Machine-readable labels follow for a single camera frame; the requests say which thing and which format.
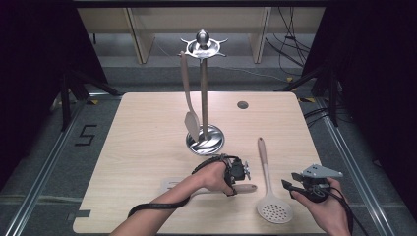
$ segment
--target aluminum rail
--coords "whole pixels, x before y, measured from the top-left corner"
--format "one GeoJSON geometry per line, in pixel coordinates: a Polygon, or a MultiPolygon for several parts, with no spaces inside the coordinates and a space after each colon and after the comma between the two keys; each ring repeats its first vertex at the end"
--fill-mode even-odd
{"type": "Polygon", "coordinates": [[[6,236],[19,236],[22,234],[30,218],[31,213],[33,212],[33,209],[36,206],[37,200],[46,182],[48,181],[49,176],[52,173],[57,160],[59,159],[59,156],[62,152],[62,149],[64,148],[64,145],[66,144],[68,136],[71,134],[74,128],[74,124],[82,109],[84,108],[85,104],[85,102],[80,102],[79,104],[76,104],[76,107],[73,111],[72,121],[68,125],[67,129],[62,131],[59,135],[58,140],[56,141],[51,153],[46,158],[45,163],[43,164],[41,170],[39,171],[39,174],[33,182],[30,191],[26,195],[19,210],[9,223],[6,236]]]}
{"type": "MultiPolygon", "coordinates": [[[[321,98],[317,98],[317,103],[319,105],[319,108],[326,108],[326,104],[321,98]]],[[[347,146],[346,141],[340,134],[339,129],[333,126],[331,120],[328,117],[325,117],[324,119],[328,127],[328,131],[330,132],[331,137],[337,145],[337,148],[340,151],[340,154],[344,161],[344,164],[346,165],[349,173],[352,175],[353,182],[355,183],[359,191],[359,194],[362,197],[362,200],[364,201],[364,204],[369,211],[369,214],[374,220],[374,223],[377,226],[378,231],[381,235],[395,235],[391,225],[389,224],[386,213],[384,212],[379,201],[377,200],[371,188],[369,187],[355,158],[350,152],[350,149],[347,146]]]]}

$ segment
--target floor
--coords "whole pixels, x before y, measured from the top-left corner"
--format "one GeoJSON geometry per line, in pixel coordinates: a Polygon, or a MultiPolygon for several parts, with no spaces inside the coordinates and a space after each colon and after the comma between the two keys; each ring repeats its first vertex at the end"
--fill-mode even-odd
{"type": "MultiPolygon", "coordinates": [[[[262,63],[253,63],[245,34],[213,34],[211,37],[228,38],[220,50],[227,57],[217,56],[208,61],[212,90],[278,90],[287,86],[288,81],[297,80],[302,71],[302,67],[280,57],[269,44],[265,45],[262,63]]],[[[281,48],[277,39],[284,37],[284,34],[271,34],[268,40],[281,48]]],[[[185,50],[180,38],[192,40],[194,36],[157,34],[149,60],[143,65],[137,62],[129,35],[98,34],[94,48],[109,84],[116,89],[181,90],[181,82],[174,82],[172,78],[179,75],[177,54],[185,50]],[[137,79],[144,75],[153,79],[137,79]]],[[[314,36],[299,35],[297,39],[308,46],[314,36]]],[[[297,50],[289,46],[283,46],[283,50],[301,61],[297,50]]],[[[189,65],[191,88],[197,90],[199,61],[189,60],[189,65]]],[[[322,165],[344,173],[340,180],[343,192],[359,221],[369,235],[415,234],[415,220],[383,169],[373,163],[372,151],[348,111],[338,109],[338,127],[334,127],[323,112],[308,116],[309,112],[327,107],[326,96],[311,96],[313,82],[293,92],[300,98],[300,107],[306,115],[322,165]]],[[[120,102],[120,97],[106,95],[97,88],[91,87],[89,91],[92,99],[87,104],[73,99],[74,122],[66,132],[60,129],[59,99],[51,105],[51,115],[33,144],[32,152],[22,160],[0,193],[0,233],[15,230],[16,235],[79,235],[72,230],[72,223],[79,216],[79,205],[120,102]],[[91,131],[88,129],[94,133],[93,142],[90,146],[80,145],[86,141],[81,137],[82,131],[91,131]]],[[[365,235],[358,224],[353,235],[365,235]]]]}

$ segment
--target slotted spoon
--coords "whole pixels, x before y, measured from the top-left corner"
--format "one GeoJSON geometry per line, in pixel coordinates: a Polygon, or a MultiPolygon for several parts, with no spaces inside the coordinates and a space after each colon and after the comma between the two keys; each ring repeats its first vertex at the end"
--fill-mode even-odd
{"type": "Polygon", "coordinates": [[[184,123],[187,127],[188,133],[190,133],[191,138],[193,138],[193,140],[197,143],[199,141],[200,120],[193,109],[193,105],[191,104],[187,56],[183,51],[181,51],[181,75],[188,109],[190,110],[185,116],[184,123]]]}
{"type": "Polygon", "coordinates": [[[271,223],[287,223],[292,219],[292,208],[288,203],[277,198],[272,192],[267,162],[267,149],[263,138],[258,138],[258,149],[267,183],[267,194],[257,205],[258,214],[271,223]]]}

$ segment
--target metal stand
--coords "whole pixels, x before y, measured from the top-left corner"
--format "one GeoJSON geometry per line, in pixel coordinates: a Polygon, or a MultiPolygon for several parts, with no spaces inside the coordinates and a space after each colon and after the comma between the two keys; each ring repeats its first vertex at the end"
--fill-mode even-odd
{"type": "Polygon", "coordinates": [[[224,54],[220,53],[220,43],[223,41],[216,41],[209,38],[209,34],[200,30],[196,39],[192,41],[186,41],[187,48],[185,51],[186,55],[190,55],[194,58],[200,59],[200,77],[201,77],[201,93],[202,93],[202,117],[203,126],[201,126],[200,135],[203,139],[199,139],[195,142],[190,134],[187,135],[186,144],[187,147],[194,153],[199,155],[210,155],[214,154],[221,149],[224,144],[224,135],[217,127],[209,125],[208,115],[208,58],[224,54]]]}

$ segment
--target human hand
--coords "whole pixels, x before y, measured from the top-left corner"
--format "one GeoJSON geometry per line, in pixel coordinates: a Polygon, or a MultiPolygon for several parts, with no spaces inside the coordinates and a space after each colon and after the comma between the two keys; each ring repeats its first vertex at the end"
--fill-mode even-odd
{"type": "MultiPolygon", "coordinates": [[[[341,193],[340,183],[337,180],[328,178],[328,182],[341,193]]],[[[331,190],[331,192],[342,197],[336,190],[331,190]]],[[[350,235],[346,211],[337,199],[328,197],[325,201],[316,204],[296,191],[291,191],[291,195],[309,210],[319,227],[328,235],[350,235]]]]}
{"type": "Polygon", "coordinates": [[[224,181],[225,170],[226,165],[224,162],[217,161],[203,167],[191,177],[200,179],[201,188],[206,188],[210,191],[221,191],[226,195],[233,195],[233,189],[224,181]]]}

